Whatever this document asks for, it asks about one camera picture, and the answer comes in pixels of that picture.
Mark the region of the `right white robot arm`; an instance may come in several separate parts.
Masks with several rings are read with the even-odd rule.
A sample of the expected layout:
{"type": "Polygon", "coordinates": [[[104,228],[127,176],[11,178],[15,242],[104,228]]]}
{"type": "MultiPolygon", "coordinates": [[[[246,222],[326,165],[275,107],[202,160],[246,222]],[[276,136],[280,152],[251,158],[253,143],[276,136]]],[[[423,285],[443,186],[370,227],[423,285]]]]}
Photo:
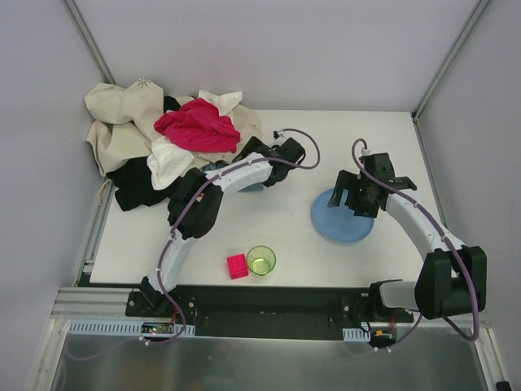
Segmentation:
{"type": "Polygon", "coordinates": [[[416,280],[375,284],[379,302],[387,308],[418,311],[426,319],[471,314],[486,305],[487,256],[443,227],[424,205],[416,184],[397,177],[387,153],[357,159],[355,174],[338,173],[329,207],[345,205],[358,217],[391,216],[408,235],[422,258],[416,280]]]}

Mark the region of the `blue-grey cloth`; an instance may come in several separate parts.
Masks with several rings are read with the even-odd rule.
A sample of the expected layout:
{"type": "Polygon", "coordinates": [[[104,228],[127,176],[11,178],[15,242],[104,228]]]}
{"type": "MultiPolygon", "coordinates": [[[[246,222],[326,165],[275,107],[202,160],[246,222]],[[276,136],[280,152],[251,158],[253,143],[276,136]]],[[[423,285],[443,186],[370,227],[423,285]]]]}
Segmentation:
{"type": "MultiPolygon", "coordinates": [[[[207,163],[206,165],[203,165],[201,168],[199,168],[199,170],[201,170],[202,172],[205,173],[208,171],[223,169],[228,165],[229,164],[227,162],[225,162],[224,160],[219,160],[217,162],[207,163]]],[[[245,187],[242,190],[240,190],[240,192],[258,192],[258,191],[263,191],[263,185],[260,183],[253,184],[249,187],[245,187]]]]}

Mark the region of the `beige cloth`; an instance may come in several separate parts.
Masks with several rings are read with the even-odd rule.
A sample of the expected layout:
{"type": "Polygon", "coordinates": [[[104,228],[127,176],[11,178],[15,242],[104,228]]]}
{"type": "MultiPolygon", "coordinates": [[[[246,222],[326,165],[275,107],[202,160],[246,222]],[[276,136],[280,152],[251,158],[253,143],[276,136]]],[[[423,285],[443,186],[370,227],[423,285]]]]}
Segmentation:
{"type": "MultiPolygon", "coordinates": [[[[197,98],[216,103],[220,114],[228,116],[241,134],[236,153],[191,152],[195,159],[191,167],[201,168],[218,160],[230,163],[248,139],[262,139],[261,120],[254,111],[243,106],[242,92],[215,95],[204,90],[197,98]]],[[[154,124],[168,111],[177,111],[195,100],[191,96],[171,97],[154,82],[139,78],[130,87],[98,83],[85,97],[85,105],[94,118],[86,136],[102,177],[122,167],[129,159],[148,157],[151,143],[161,137],[154,124]]]]}

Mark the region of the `magenta cloth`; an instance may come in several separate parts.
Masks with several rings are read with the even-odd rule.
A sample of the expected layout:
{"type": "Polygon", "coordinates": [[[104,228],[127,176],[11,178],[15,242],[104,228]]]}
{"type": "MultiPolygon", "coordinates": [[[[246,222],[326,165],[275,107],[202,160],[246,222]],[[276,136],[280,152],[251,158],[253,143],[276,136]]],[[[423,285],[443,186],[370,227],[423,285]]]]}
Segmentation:
{"type": "Polygon", "coordinates": [[[154,129],[172,144],[190,152],[236,152],[241,134],[229,116],[204,99],[195,99],[177,111],[164,113],[154,129]]]}

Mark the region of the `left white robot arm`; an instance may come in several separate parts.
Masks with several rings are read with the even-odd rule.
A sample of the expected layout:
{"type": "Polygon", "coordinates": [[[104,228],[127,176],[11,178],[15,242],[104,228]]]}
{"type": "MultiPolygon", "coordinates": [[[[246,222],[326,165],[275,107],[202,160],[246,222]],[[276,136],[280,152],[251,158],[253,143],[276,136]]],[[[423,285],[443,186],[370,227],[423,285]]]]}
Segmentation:
{"type": "Polygon", "coordinates": [[[252,137],[231,164],[206,172],[190,169],[181,177],[168,204],[167,244],[140,284],[146,303],[157,308],[164,294],[177,286],[188,252],[213,228],[226,195],[256,184],[271,187],[286,179],[305,156],[305,149],[293,138],[269,146],[252,137]]]}

